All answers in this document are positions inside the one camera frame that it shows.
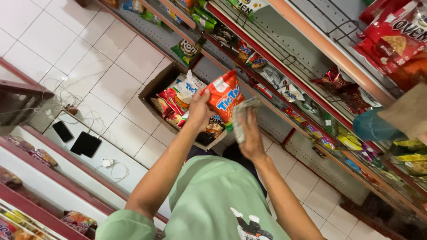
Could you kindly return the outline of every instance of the open cardboard box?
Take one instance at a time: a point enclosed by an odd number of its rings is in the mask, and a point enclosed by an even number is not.
[[[173,62],[169,66],[167,66],[163,71],[159,72],[157,76],[151,80],[145,88],[142,90],[141,93],[139,93],[138,97],[141,100],[141,102],[148,108],[148,110],[167,128],[169,131],[173,132],[175,135],[178,134],[178,130],[176,130],[174,127],[172,127],[165,119],[161,117],[159,112],[151,105],[150,98],[156,97],[157,93],[160,93],[163,91],[169,84],[171,84],[173,81],[175,81],[176,77],[180,73],[187,74],[188,69],[185,68],[183,65]],[[209,84],[206,80],[198,76],[197,74],[193,73],[200,81],[204,82],[206,85]],[[220,136],[218,136],[213,142],[208,144],[207,146],[204,146],[198,142],[194,142],[194,145],[197,147],[208,150],[211,149],[213,146],[215,146],[218,142],[220,142],[225,136],[227,135],[227,131],[224,130]]]

